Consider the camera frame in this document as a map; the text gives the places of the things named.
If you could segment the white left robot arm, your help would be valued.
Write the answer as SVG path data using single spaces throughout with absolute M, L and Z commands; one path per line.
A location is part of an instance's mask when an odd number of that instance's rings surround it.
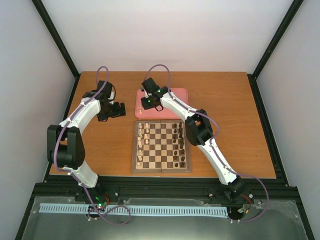
M 116 88 L 108 81 L 100 80 L 97 88 L 86 92 L 78 107 L 58 125 L 47 128 L 47 159 L 61 172 L 75 177 L 80 186 L 87 188 L 86 195 L 92 201 L 103 198 L 104 188 L 98 185 L 98 174 L 85 160 L 82 133 L 93 118 L 106 122 L 109 118 L 126 115 L 125 104 L 115 102 Z

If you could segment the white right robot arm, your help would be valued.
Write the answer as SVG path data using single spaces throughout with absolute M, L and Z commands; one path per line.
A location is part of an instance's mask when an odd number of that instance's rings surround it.
M 159 87 L 151 77 L 146 78 L 141 85 L 144 91 L 144 97 L 141 98 L 143 109 L 156 109 L 158 112 L 168 109 L 184 122 L 188 142 L 202 151 L 216 171 L 220 183 L 224 185 L 225 199 L 230 203 L 235 202 L 243 194 L 245 183 L 220 151 L 207 112 L 189 106 L 170 88 Z

